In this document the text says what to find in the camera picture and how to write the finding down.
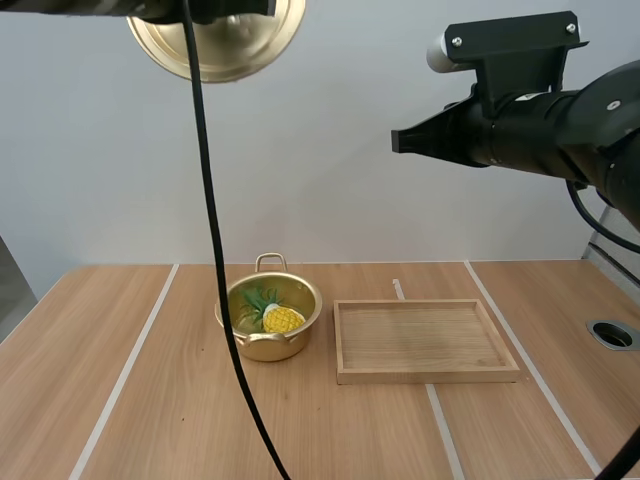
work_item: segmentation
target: gold saucepan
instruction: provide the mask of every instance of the gold saucepan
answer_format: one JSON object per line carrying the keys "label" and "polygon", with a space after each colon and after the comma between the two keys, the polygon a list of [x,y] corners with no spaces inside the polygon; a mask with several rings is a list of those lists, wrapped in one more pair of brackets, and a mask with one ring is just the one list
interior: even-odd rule
{"label": "gold saucepan", "polygon": [[[265,258],[277,257],[282,262],[282,272],[260,271],[260,264]],[[243,333],[236,327],[249,314],[243,306],[245,299],[242,291],[252,288],[262,288],[264,291],[277,289],[278,296],[283,299],[282,306],[293,308],[301,313],[305,322],[295,330],[282,333]],[[228,290],[229,312],[233,335],[241,355],[261,362],[275,362],[292,357],[302,350],[311,335],[311,326],[322,310],[322,295],[318,288],[302,277],[287,271],[287,262],[279,253],[264,253],[256,260],[256,273],[244,277]],[[216,303],[216,318],[222,325],[220,303]]]}

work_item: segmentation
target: gold pot lid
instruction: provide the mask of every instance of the gold pot lid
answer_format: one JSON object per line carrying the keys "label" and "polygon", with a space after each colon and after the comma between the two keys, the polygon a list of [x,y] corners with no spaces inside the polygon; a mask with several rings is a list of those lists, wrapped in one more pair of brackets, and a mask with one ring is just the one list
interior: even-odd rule
{"label": "gold pot lid", "polygon": [[[202,81],[233,82],[269,65],[293,39],[304,8],[305,0],[278,0],[273,17],[234,15],[211,25],[194,24]],[[128,21],[140,46],[156,63],[191,78],[182,24],[155,25],[134,17]]]}

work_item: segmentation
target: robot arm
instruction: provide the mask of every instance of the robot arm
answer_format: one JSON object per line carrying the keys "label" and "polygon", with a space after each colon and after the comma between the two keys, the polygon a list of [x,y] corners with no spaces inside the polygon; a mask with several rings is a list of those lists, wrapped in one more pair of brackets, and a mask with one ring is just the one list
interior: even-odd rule
{"label": "robot arm", "polygon": [[[276,0],[195,0],[189,3],[193,21],[209,24],[217,18],[244,13],[273,16]],[[180,0],[3,0],[0,11],[139,17],[158,24],[182,21]]]}
{"label": "robot arm", "polygon": [[451,25],[428,62],[475,69],[478,83],[469,98],[393,131],[393,151],[593,185],[640,229],[640,61],[562,91],[568,51],[586,45],[577,25],[572,12]]}

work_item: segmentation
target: black cable wire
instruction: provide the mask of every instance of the black cable wire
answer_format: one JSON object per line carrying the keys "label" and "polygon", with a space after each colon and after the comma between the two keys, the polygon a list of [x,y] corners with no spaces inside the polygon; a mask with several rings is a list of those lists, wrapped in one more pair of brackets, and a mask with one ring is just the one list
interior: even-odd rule
{"label": "black cable wire", "polygon": [[629,240],[625,240],[624,238],[619,237],[591,216],[591,214],[587,211],[586,207],[582,203],[582,200],[580,200],[580,195],[578,195],[578,190],[576,189],[575,183],[567,180],[567,189],[569,190],[569,196],[571,197],[573,206],[576,207],[576,210],[578,210],[578,213],[583,218],[583,220],[591,225],[591,228],[593,228],[604,238],[611,240],[616,245],[619,245],[622,248],[626,248],[627,250],[630,250],[634,253],[640,253],[640,245],[636,245]]}
{"label": "black cable wire", "polygon": [[640,460],[640,427],[595,480],[620,480]]}
{"label": "black cable wire", "polygon": [[198,130],[198,145],[200,147],[200,163],[202,167],[202,182],[204,184],[204,195],[207,203],[207,215],[209,217],[209,228],[211,229],[211,241],[213,243],[213,253],[216,262],[216,277],[218,279],[218,296],[220,297],[220,313],[222,314],[222,324],[224,326],[224,335],[229,347],[229,354],[233,362],[233,369],[238,377],[240,389],[247,402],[247,406],[251,411],[256,427],[260,432],[260,436],[264,441],[273,463],[275,463],[278,472],[285,480],[290,480],[284,465],[278,457],[267,429],[260,418],[260,412],[256,406],[256,402],[251,395],[251,389],[247,383],[247,378],[242,370],[242,363],[238,355],[238,348],[233,337],[233,327],[231,325],[231,317],[229,315],[229,299],[227,298],[227,279],[224,272],[224,256],[222,254],[222,239],[220,236],[220,226],[218,225],[218,215],[216,213],[216,202],[213,194],[213,180],[211,176],[211,162],[209,159],[209,142],[207,140],[207,126],[204,115],[204,102],[202,100],[202,84],[200,83],[200,64],[198,62],[198,52],[196,48],[196,39],[193,33],[193,22],[191,20],[191,11],[189,9],[189,0],[183,1],[184,10],[184,35],[187,41],[187,52],[189,56],[189,69],[191,71],[191,88],[193,91],[193,106],[196,114],[196,127]]}

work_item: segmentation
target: yellow pineapple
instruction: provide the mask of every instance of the yellow pineapple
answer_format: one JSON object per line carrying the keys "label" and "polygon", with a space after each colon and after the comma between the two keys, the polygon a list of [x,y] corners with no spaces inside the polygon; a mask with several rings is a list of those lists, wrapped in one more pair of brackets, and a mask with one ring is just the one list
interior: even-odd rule
{"label": "yellow pineapple", "polygon": [[304,317],[289,307],[280,305],[277,290],[267,290],[266,296],[260,288],[242,292],[247,306],[255,312],[254,322],[260,322],[268,333],[287,333],[304,323]]}

